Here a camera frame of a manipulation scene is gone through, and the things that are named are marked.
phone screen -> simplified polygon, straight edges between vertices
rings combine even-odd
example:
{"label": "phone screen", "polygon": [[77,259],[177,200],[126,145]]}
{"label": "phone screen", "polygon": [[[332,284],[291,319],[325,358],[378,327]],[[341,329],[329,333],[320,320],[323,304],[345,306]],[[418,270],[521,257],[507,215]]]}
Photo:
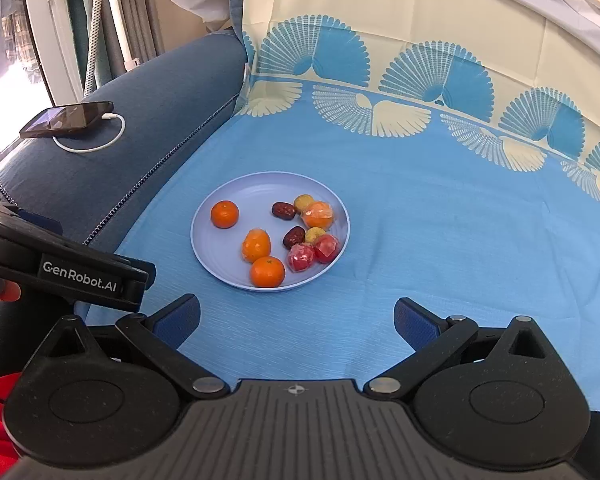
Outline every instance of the phone screen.
{"label": "phone screen", "polygon": [[103,114],[113,111],[111,101],[80,103],[42,110],[23,129],[21,137],[56,136],[62,132],[74,132],[90,126]]}

brown date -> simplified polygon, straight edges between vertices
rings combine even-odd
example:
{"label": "brown date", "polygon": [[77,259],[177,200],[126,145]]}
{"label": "brown date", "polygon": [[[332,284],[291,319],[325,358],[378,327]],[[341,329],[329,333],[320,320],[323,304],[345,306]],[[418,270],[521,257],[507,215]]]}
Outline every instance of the brown date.
{"label": "brown date", "polygon": [[284,238],[282,238],[282,244],[290,249],[296,244],[301,244],[304,242],[304,229],[302,229],[299,225],[291,229]]}
{"label": "brown date", "polygon": [[277,216],[283,220],[293,220],[294,216],[296,216],[296,208],[293,204],[288,204],[286,202],[276,202],[271,207],[271,212],[273,213],[273,216]]}

lavender plate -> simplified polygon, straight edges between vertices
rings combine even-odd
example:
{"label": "lavender plate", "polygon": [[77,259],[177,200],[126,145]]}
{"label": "lavender plate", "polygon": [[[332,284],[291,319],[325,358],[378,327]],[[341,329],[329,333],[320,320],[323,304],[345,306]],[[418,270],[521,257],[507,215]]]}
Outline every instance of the lavender plate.
{"label": "lavender plate", "polygon": [[[286,264],[288,251],[282,245],[282,238],[292,227],[302,225],[302,220],[297,215],[293,220],[276,218],[271,213],[271,206],[275,202],[293,203],[297,196],[305,193],[331,204],[334,221],[329,232],[340,241],[342,249],[329,265],[314,263],[304,272],[291,272]],[[238,223],[230,229],[219,229],[211,223],[211,208],[221,200],[231,200],[240,210]],[[251,285],[251,264],[240,256],[244,237],[255,228],[264,229],[269,234],[271,255],[285,264],[285,281],[275,288]],[[255,292],[289,290],[314,280],[338,261],[348,241],[349,215],[342,200],[312,178],[281,171],[248,174],[222,184],[203,200],[191,222],[191,245],[202,266],[229,285]]]}

orange fruit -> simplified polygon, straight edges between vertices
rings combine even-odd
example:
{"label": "orange fruit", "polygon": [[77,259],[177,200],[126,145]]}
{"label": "orange fruit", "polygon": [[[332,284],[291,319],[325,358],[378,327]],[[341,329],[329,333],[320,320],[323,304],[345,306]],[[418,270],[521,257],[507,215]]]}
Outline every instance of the orange fruit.
{"label": "orange fruit", "polygon": [[250,264],[258,258],[271,254],[271,239],[266,231],[252,229],[247,233],[242,242],[242,257]]}
{"label": "orange fruit", "polygon": [[249,277],[255,286],[273,288],[285,279],[285,266],[273,256],[264,256],[253,263]]}
{"label": "orange fruit", "polygon": [[333,209],[320,200],[311,202],[302,213],[302,220],[309,229],[319,227],[326,231],[333,223]]}
{"label": "orange fruit", "polygon": [[228,229],[238,221],[240,211],[230,200],[222,200],[211,208],[211,221],[216,227]]}

ribbed gray panel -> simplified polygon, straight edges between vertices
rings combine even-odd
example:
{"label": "ribbed gray panel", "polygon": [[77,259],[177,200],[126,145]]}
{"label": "ribbed gray panel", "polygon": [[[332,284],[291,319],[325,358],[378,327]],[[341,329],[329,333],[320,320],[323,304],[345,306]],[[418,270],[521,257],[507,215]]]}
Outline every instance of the ribbed gray panel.
{"label": "ribbed gray panel", "polygon": [[431,447],[396,402],[351,381],[243,381],[193,404],[160,446],[129,462],[69,471],[21,460],[5,480],[576,480],[567,464],[481,470]]}

